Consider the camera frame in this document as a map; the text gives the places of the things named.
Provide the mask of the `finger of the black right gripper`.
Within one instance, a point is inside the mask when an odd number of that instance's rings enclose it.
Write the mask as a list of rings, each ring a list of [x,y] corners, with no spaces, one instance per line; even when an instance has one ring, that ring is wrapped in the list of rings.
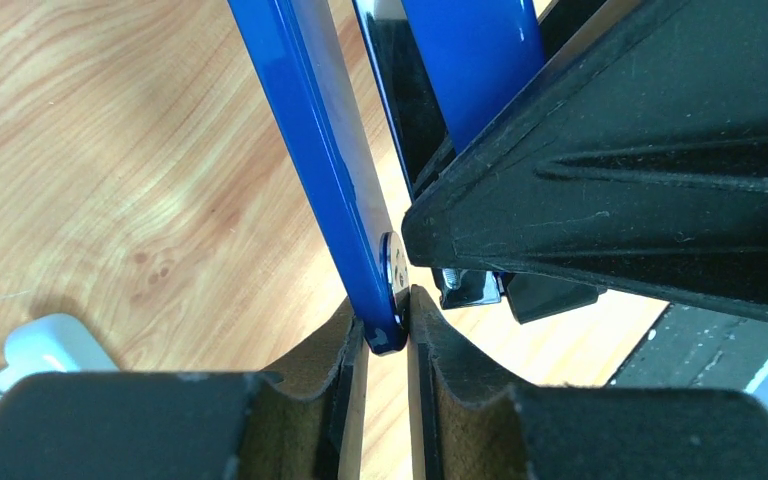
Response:
[[[415,201],[417,266],[768,322],[768,1],[554,1],[549,61]]]

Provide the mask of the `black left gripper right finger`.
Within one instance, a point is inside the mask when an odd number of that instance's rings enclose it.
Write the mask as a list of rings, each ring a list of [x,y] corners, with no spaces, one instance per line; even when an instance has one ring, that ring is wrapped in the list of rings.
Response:
[[[768,479],[768,408],[735,390],[534,385],[408,297],[418,479]]]

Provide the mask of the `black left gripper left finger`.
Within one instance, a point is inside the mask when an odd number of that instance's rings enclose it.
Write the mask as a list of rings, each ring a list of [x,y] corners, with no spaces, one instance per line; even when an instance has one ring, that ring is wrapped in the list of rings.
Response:
[[[259,371],[34,375],[0,401],[0,479],[355,479],[367,360],[343,303]]]

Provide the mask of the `light blue white stapler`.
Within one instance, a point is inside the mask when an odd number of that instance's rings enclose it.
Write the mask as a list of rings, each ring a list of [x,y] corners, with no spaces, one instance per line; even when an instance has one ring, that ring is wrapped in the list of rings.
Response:
[[[13,330],[4,342],[0,399],[16,384],[49,372],[108,372],[117,365],[84,323],[66,313],[49,314]]]

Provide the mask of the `blue black stapler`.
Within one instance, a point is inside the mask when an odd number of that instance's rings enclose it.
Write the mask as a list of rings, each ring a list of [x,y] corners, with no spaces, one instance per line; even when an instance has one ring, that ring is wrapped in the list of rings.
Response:
[[[435,154],[466,146],[546,60],[530,1],[353,5],[411,199]],[[389,218],[325,1],[230,9],[370,350],[411,343],[407,252]]]

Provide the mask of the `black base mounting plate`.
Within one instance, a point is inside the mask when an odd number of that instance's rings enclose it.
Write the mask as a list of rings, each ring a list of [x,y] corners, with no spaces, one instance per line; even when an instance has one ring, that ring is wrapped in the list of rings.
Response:
[[[767,377],[768,323],[670,304],[607,385],[753,393]]]

